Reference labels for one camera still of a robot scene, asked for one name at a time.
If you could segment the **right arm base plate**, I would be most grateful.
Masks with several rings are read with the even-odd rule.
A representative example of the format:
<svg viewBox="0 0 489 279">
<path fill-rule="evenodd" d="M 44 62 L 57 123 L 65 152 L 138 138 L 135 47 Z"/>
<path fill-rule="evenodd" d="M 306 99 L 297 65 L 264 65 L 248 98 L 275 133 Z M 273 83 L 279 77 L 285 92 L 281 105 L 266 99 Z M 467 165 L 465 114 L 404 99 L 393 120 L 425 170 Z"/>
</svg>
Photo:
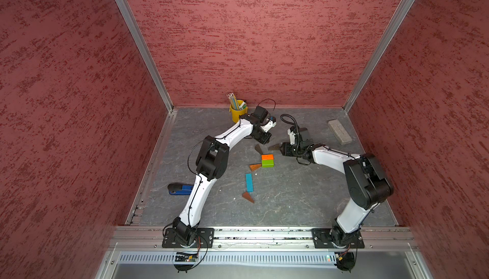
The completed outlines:
<svg viewBox="0 0 489 279">
<path fill-rule="evenodd" d="M 360 231 L 354 231 L 352 233 L 344 233 L 339 227 L 332 229 L 312 229 L 312 240 L 316 249 L 328 248 L 328 249 L 347 249 L 353 247 L 354 249 L 365 248 L 365 244 L 360 234 Z"/>
</svg>

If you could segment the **red brown triangle block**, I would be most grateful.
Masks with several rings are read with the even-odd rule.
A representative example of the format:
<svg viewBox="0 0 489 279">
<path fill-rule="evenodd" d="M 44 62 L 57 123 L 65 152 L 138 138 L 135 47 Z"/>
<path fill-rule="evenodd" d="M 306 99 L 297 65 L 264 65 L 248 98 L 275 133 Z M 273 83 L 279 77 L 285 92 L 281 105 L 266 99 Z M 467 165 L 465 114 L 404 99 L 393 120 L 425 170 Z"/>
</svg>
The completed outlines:
<svg viewBox="0 0 489 279">
<path fill-rule="evenodd" d="M 251 203 L 255 203 L 253 197 L 251 196 L 251 194 L 249 192 L 242 193 L 242 197 Z"/>
</svg>

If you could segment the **green rectangular block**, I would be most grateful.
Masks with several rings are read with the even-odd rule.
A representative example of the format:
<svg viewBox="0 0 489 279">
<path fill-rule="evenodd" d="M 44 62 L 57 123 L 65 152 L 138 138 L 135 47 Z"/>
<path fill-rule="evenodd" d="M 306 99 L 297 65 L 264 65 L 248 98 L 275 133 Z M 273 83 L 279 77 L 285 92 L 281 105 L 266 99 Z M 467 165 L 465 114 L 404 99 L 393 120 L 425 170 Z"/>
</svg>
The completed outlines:
<svg viewBox="0 0 489 279">
<path fill-rule="evenodd" d="M 267 160 L 262 159 L 261 164 L 263 168 L 273 168 L 275 166 L 275 162 L 273 159 L 267 159 Z"/>
</svg>

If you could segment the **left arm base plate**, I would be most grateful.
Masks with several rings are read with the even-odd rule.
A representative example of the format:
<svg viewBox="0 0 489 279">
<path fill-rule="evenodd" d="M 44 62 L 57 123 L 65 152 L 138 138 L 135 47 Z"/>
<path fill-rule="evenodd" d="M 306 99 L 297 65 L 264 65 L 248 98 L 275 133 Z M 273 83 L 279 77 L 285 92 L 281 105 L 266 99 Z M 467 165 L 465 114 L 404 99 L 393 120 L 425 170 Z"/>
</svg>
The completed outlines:
<svg viewBox="0 0 489 279">
<path fill-rule="evenodd" d="M 182 233 L 174 228 L 168 228 L 163 235 L 162 248 L 191 248 L 204 249 L 213 246 L 214 228 L 192 228 Z"/>
</svg>

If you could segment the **dark brown triangle block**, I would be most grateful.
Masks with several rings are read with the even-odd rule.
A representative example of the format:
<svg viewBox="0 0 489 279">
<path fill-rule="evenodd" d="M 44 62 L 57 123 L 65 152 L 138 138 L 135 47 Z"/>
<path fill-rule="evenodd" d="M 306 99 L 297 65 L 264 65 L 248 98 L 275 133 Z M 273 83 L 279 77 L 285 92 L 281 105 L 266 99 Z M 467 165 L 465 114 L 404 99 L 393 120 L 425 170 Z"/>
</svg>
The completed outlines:
<svg viewBox="0 0 489 279">
<path fill-rule="evenodd" d="M 280 150 L 282 144 L 281 143 L 278 143 L 278 144 L 275 144 L 275 145 L 271 145 L 271 146 L 268 146 L 268 150 L 269 151 L 277 151 L 277 150 Z"/>
</svg>

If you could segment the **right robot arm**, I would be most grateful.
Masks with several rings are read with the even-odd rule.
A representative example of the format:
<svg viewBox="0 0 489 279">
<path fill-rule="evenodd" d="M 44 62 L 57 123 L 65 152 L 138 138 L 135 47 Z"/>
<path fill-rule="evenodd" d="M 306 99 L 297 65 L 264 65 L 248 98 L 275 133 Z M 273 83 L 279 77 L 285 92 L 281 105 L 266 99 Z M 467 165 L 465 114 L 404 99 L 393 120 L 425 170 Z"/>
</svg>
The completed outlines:
<svg viewBox="0 0 489 279">
<path fill-rule="evenodd" d="M 280 145 L 282 155 L 344 174 L 350 201 L 335 219 L 330 238 L 337 248 L 347 247 L 359 236 L 368 215 L 393 195 L 392 183 L 373 154 L 350 154 L 315 144 L 306 128 L 292 126 L 287 134 L 289 141 Z"/>
</svg>

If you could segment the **orange rectangular block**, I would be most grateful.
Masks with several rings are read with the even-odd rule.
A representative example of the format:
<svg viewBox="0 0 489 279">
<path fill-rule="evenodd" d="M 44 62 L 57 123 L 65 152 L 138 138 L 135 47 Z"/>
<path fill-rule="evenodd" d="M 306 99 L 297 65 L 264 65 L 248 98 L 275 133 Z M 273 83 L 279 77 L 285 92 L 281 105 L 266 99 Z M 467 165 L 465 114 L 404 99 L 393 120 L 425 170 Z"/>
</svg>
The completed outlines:
<svg viewBox="0 0 489 279">
<path fill-rule="evenodd" d="M 262 161 L 273 161 L 274 160 L 274 155 L 272 154 L 264 154 L 261 155 Z"/>
</svg>

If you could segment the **teal long block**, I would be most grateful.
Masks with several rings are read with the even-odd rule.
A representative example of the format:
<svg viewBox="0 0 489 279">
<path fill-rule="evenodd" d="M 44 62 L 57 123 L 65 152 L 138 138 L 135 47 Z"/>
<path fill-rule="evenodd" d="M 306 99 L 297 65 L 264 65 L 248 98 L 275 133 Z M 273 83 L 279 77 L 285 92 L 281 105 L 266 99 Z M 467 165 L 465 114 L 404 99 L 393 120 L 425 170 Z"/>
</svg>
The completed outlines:
<svg viewBox="0 0 489 279">
<path fill-rule="evenodd" d="M 253 192 L 253 176 L 251 173 L 247 173 L 245 175 L 245 178 L 246 178 L 247 192 L 251 193 Z"/>
</svg>

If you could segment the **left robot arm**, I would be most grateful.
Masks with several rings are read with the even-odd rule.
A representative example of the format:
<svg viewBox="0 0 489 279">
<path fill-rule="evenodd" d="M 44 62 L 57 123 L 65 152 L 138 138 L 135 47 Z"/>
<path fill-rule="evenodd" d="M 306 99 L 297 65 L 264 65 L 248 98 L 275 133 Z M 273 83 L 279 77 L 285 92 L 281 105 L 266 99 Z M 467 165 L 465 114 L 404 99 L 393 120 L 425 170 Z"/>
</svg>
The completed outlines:
<svg viewBox="0 0 489 279">
<path fill-rule="evenodd" d="M 269 143 L 270 130 L 275 126 L 275 117 L 245 114 L 222 134 L 205 137 L 196 159 L 196 179 L 192 192 L 183 211 L 172 223 L 179 244 L 190 247 L 197 239 L 203 207 L 211 188 L 227 169 L 230 150 L 248 136 L 262 145 Z"/>
</svg>

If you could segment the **orange brown triangle block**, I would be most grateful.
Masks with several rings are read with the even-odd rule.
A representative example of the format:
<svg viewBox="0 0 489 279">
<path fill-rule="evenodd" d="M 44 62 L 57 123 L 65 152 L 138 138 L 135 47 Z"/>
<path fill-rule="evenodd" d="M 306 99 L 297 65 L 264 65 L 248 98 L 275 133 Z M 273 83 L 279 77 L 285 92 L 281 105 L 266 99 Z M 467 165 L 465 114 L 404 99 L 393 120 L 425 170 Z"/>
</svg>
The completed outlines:
<svg viewBox="0 0 489 279">
<path fill-rule="evenodd" d="M 251 164 L 251 165 L 249 165 L 249 168 L 251 171 L 256 171 L 261 167 L 262 167 L 262 164 Z"/>
</svg>

